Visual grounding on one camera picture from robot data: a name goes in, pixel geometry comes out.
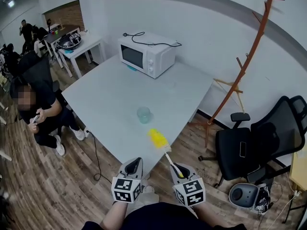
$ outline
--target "hand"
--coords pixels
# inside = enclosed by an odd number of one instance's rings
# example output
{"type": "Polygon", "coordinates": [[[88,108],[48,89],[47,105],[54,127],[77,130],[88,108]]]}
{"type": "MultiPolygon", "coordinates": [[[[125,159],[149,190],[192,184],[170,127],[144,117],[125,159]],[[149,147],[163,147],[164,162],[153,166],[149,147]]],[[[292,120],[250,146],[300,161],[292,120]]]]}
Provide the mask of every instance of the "hand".
{"type": "Polygon", "coordinates": [[[37,126],[37,123],[32,124],[32,120],[33,119],[31,118],[28,126],[33,134],[37,134],[39,132],[39,127],[37,126]]]}
{"type": "Polygon", "coordinates": [[[39,118],[37,119],[37,123],[38,124],[43,123],[46,120],[46,118],[47,118],[46,112],[42,108],[39,108],[36,111],[36,114],[39,114],[39,118]]]}

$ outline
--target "person standing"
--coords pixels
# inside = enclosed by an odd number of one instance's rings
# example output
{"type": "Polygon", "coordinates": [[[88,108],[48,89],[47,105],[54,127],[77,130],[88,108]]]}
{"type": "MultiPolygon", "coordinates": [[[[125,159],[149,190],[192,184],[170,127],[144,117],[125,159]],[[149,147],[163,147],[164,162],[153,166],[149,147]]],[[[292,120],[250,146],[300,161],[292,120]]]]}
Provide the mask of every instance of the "person standing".
{"type": "Polygon", "coordinates": [[[19,36],[24,35],[25,43],[23,45],[22,55],[28,50],[33,50],[33,27],[31,24],[27,23],[25,20],[21,21],[21,27],[19,27],[19,36]]]}

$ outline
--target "microwave door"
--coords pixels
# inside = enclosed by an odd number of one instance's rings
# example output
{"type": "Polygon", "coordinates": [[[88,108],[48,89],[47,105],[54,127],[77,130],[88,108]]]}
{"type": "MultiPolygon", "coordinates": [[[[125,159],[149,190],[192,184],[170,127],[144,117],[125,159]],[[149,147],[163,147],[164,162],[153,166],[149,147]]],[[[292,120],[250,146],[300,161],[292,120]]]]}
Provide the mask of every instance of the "microwave door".
{"type": "Polygon", "coordinates": [[[121,45],[121,53],[122,58],[127,65],[141,72],[147,72],[146,52],[121,45]]]}

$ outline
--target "brick wall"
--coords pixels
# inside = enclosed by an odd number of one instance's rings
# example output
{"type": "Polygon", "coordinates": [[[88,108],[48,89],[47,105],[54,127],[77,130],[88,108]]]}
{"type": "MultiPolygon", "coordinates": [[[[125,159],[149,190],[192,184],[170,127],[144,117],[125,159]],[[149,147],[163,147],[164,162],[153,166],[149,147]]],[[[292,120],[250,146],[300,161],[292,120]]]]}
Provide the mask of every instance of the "brick wall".
{"type": "Polygon", "coordinates": [[[62,24],[73,24],[84,30],[83,18],[79,0],[64,4],[44,13],[46,21],[51,19],[51,25],[61,22],[62,24]]]}

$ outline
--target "microwave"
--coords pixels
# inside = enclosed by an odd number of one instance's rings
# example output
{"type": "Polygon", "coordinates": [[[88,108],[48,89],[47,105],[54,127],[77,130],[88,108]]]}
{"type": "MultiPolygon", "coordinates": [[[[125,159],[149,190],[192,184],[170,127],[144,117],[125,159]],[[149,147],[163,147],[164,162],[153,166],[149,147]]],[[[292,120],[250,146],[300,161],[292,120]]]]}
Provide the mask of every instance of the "microwave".
{"type": "Polygon", "coordinates": [[[120,60],[128,66],[155,79],[174,65],[176,48],[169,45],[176,46],[177,41],[148,32],[134,36],[133,40],[129,35],[118,40],[120,60]],[[169,45],[153,46],[140,43],[169,45]]]}

